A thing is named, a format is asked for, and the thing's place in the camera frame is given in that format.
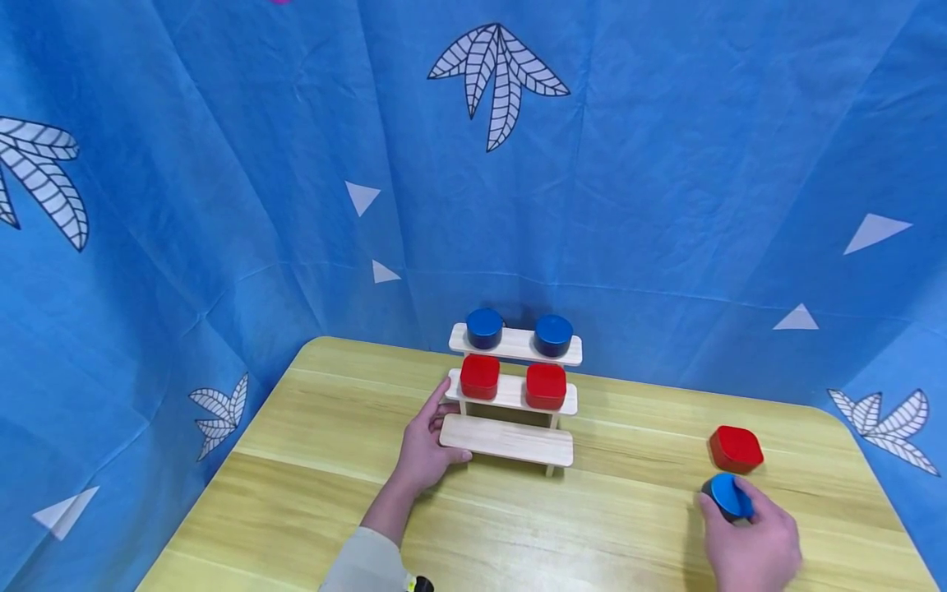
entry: red lid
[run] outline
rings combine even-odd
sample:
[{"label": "red lid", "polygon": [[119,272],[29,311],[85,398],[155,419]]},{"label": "red lid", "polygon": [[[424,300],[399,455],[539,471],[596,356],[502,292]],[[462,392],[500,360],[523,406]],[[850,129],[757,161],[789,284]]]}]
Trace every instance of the red lid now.
[{"label": "red lid", "polygon": [[500,380],[500,361],[489,355],[472,353],[460,367],[460,383],[473,388],[490,388]]},{"label": "red lid", "polygon": [[533,364],[527,368],[527,392],[533,397],[565,397],[565,370],[555,364]]},{"label": "red lid", "polygon": [[732,425],[721,425],[716,436],[725,455],[737,462],[759,465],[763,462],[763,451],[759,448],[756,434]]}]

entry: leaf pattern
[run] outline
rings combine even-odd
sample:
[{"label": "leaf pattern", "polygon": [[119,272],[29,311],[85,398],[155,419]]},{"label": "leaf pattern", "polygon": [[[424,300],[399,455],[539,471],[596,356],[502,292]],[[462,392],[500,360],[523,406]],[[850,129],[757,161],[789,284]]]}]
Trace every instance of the leaf pattern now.
[{"label": "leaf pattern", "polygon": [[496,67],[497,36],[496,25],[484,27],[473,39],[473,45],[467,53],[464,68],[464,83],[467,90],[467,112],[474,118],[480,97],[487,88],[487,81]]},{"label": "leaf pattern", "polygon": [[569,89],[556,78],[549,66],[529,51],[519,39],[502,27],[500,34],[507,48],[509,70],[520,84],[537,95],[562,97],[569,94]]},{"label": "leaf pattern", "polygon": [[3,170],[0,169],[0,220],[19,229],[20,223],[16,220],[16,212],[13,211],[13,204],[9,201],[7,186],[3,182]]},{"label": "leaf pattern", "polygon": [[851,422],[859,434],[878,425],[878,412],[882,406],[882,394],[868,395],[851,410]]},{"label": "leaf pattern", "polygon": [[226,420],[198,420],[195,423],[205,436],[204,444],[201,446],[201,455],[197,457],[198,462],[204,460],[211,450],[217,448],[217,445],[234,431],[234,427]]},{"label": "leaf pattern", "polygon": [[849,397],[842,392],[841,390],[835,390],[834,388],[829,389],[829,396],[835,401],[835,406],[838,407],[838,410],[842,412],[842,415],[845,416],[845,419],[852,421],[854,414],[852,410],[855,408],[855,403],[849,399]]},{"label": "leaf pattern", "polygon": [[9,117],[0,117],[0,142],[17,152],[52,160],[72,160],[79,155],[76,138],[66,130]]},{"label": "leaf pattern", "polygon": [[870,434],[885,434],[898,438],[910,438],[917,434],[927,422],[928,402],[924,391],[918,389],[907,401],[891,412]]},{"label": "leaf pattern", "polygon": [[830,388],[829,396],[859,436],[931,475],[940,476],[934,463],[907,441],[927,423],[929,403],[922,390],[915,390],[881,423],[878,423],[878,417],[882,393],[868,395],[857,404],[840,390]]},{"label": "leaf pattern", "polygon": [[487,152],[495,150],[507,140],[520,115],[519,84],[510,83],[507,53],[500,41],[500,53],[496,63],[496,80],[493,82],[493,106],[490,115],[490,133],[487,136]]},{"label": "leaf pattern", "polygon": [[219,418],[230,419],[230,404],[227,396],[213,388],[198,388],[188,395],[192,401]]},{"label": "leaf pattern", "polygon": [[243,417],[243,404],[246,403],[246,385],[249,380],[250,375],[244,374],[243,378],[237,383],[237,388],[234,389],[233,397],[230,398],[230,418],[234,425],[240,423],[240,419]]},{"label": "leaf pattern", "polygon": [[520,115],[524,86],[547,97],[569,94],[569,89],[552,70],[499,23],[477,27],[457,38],[440,54],[427,78],[463,74],[467,114],[473,119],[494,72],[487,152],[496,150],[512,133]]},{"label": "leaf pattern", "polygon": [[444,51],[444,53],[440,54],[438,61],[434,64],[434,67],[431,68],[427,78],[429,80],[450,78],[462,73],[464,70],[464,64],[467,61],[467,52],[470,51],[471,45],[474,44],[474,39],[476,39],[476,36],[480,31],[489,26],[490,25],[477,27],[472,31],[467,31],[457,38],[457,40],[453,42],[451,46]]},{"label": "leaf pattern", "polygon": [[233,434],[243,418],[243,408],[246,404],[247,384],[249,374],[243,377],[234,388],[229,398],[215,388],[198,388],[188,396],[196,404],[217,416],[216,420],[197,420],[197,427],[204,433],[204,444],[198,462],[204,459],[210,451]]},{"label": "leaf pattern", "polygon": [[[0,162],[39,202],[77,251],[85,248],[89,222],[72,181],[56,164],[79,154],[76,139],[56,127],[0,117]],[[9,193],[0,177],[0,220],[19,228]]]},{"label": "leaf pattern", "polygon": [[911,442],[905,440],[904,438],[898,438],[897,436],[888,436],[888,435],[878,435],[878,436],[865,436],[865,440],[868,440],[875,446],[888,451],[892,455],[905,460],[914,466],[930,473],[934,476],[940,476],[940,472],[937,470],[937,467],[927,459],[927,457],[918,450],[918,447],[912,444]]}]

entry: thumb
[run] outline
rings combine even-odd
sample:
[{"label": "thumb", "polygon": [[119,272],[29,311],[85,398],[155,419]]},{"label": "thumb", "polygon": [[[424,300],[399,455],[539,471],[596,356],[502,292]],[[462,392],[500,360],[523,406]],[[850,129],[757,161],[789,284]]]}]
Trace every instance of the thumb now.
[{"label": "thumb", "polygon": [[731,527],[730,523],[724,518],[724,515],[721,514],[716,502],[714,502],[709,495],[700,493],[697,496],[697,504],[701,507],[701,513],[704,515],[704,524],[707,534],[721,532]]},{"label": "thumb", "polygon": [[451,464],[460,464],[462,462],[469,462],[474,455],[469,450],[464,450],[463,448],[441,448],[447,461]]}]

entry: white triangle print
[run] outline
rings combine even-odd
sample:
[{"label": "white triangle print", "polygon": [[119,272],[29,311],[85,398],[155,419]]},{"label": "white triangle print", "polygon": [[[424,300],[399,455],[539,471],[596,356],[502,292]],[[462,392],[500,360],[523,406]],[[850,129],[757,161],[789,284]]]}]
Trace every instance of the white triangle print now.
[{"label": "white triangle print", "polygon": [[57,539],[62,540],[72,530],[97,491],[98,486],[91,487],[79,495],[73,495],[69,499],[36,512],[33,514],[33,519],[48,528]]},{"label": "white triangle print", "polygon": [[355,185],[348,181],[346,181],[346,188],[348,189],[348,197],[351,198],[352,205],[355,206],[355,212],[358,213],[359,218],[361,218],[365,210],[371,206],[371,203],[375,201],[378,194],[382,192],[381,189]]},{"label": "white triangle print", "polygon": [[815,324],[815,319],[809,314],[809,309],[805,304],[800,304],[793,311],[787,314],[773,328],[773,331],[782,329],[805,329],[809,331],[818,330],[819,326]]},{"label": "white triangle print", "polygon": [[855,236],[851,237],[851,242],[849,242],[849,246],[845,247],[843,255],[860,251],[884,239],[890,239],[912,225],[909,222],[892,220],[877,214],[868,214],[862,221],[862,225],[855,231]]},{"label": "white triangle print", "polygon": [[391,281],[392,279],[401,279],[402,277],[391,271],[376,260],[371,260],[371,273],[375,276],[375,283]]}]

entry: blue fabric backdrop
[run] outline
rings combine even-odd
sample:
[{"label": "blue fabric backdrop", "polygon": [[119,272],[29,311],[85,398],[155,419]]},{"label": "blue fabric backdrop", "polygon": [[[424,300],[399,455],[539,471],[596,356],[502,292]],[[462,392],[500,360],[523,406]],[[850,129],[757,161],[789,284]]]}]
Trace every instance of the blue fabric backdrop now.
[{"label": "blue fabric backdrop", "polygon": [[834,413],[947,585],[945,63],[939,0],[0,3],[0,588],[133,589],[303,343],[481,305]]}]

